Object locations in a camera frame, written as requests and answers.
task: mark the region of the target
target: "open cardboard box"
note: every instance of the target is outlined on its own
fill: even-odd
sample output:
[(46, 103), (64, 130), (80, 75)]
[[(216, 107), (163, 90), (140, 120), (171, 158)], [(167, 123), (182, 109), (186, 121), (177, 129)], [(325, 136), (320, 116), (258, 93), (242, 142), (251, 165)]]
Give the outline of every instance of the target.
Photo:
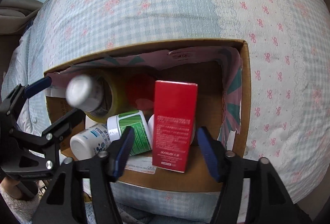
[[(187, 47), (205, 46), (219, 48), (223, 46), (233, 47), (239, 52), (242, 69), (241, 118), (240, 133), (235, 136), (233, 151), (243, 156), (249, 129), (251, 104), (250, 59), (247, 43), (243, 40), (184, 39), (135, 44), (84, 56), (48, 70), (45, 74), (49, 75), (50, 73), (61, 72), (67, 68), (72, 69), (72, 67), (77, 68), (80, 63), (108, 57), (116, 58), (155, 52), (163, 49), (176, 50)], [(117, 69), (132, 71), (134, 69), (143, 68), (140, 66), (139, 68), (129, 67)], [(223, 113), (223, 85), (220, 65), (216, 61), (183, 64), (161, 70), (158, 76), (161, 80), (187, 81), (198, 84), (196, 128), (206, 126), (212, 137), (217, 139), (222, 125)], [(68, 106), (64, 98), (46, 97), (46, 100), (49, 117), (52, 123), (70, 110), (70, 106)], [(73, 130), (71, 136), (82, 131), (84, 127), (84, 123), (79, 124)], [(65, 156), (74, 158), (69, 148), (70, 137), (62, 142), (61, 151)], [(151, 156), (151, 152), (144, 153), (143, 155)], [(221, 190), (221, 184), (216, 183), (207, 170), (196, 138), (190, 147), (185, 173), (177, 173), (161, 168), (157, 168), (153, 175), (125, 170), (120, 181), (137, 186), (168, 191), (214, 192)]]

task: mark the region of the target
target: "green labeled jar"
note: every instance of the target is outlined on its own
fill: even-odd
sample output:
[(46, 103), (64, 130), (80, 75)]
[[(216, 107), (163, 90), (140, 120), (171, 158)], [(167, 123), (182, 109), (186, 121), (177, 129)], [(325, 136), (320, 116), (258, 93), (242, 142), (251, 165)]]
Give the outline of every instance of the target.
[(111, 142), (120, 139), (127, 126), (134, 129), (134, 144), (130, 155), (140, 154), (152, 149), (152, 137), (142, 111), (135, 110), (111, 116), (108, 118), (107, 126)]

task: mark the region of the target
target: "red box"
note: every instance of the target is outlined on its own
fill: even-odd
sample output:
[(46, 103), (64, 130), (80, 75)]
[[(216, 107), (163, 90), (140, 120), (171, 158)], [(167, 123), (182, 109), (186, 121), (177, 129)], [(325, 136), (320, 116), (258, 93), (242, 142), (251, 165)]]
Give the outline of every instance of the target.
[(196, 111), (194, 83), (156, 81), (152, 164), (183, 173)]

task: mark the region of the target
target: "yellow tape roll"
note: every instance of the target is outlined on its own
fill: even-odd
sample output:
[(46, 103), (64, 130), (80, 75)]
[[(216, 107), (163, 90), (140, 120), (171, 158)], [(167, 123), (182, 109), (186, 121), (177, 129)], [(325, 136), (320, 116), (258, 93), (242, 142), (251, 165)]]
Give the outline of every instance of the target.
[(112, 96), (111, 107), (106, 115), (96, 117), (91, 113), (85, 112), (89, 118), (98, 123), (107, 123), (107, 119), (110, 116), (127, 111), (128, 101), (125, 93), (125, 82), (121, 76), (105, 69), (87, 70), (84, 73), (91, 75), (96, 79), (99, 79), (100, 77), (103, 78), (109, 85)]

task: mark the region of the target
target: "white bottle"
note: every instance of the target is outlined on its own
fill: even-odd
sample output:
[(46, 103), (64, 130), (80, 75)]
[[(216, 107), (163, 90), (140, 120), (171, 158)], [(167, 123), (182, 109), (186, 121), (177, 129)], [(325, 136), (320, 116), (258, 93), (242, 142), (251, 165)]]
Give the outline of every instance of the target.
[(92, 116), (102, 116), (108, 113), (108, 109), (103, 106), (103, 87), (89, 75), (81, 74), (71, 79), (65, 96), (71, 107), (81, 109)]
[(100, 151), (106, 150), (110, 144), (106, 124), (96, 124), (70, 139), (70, 148), (78, 160), (92, 158)]

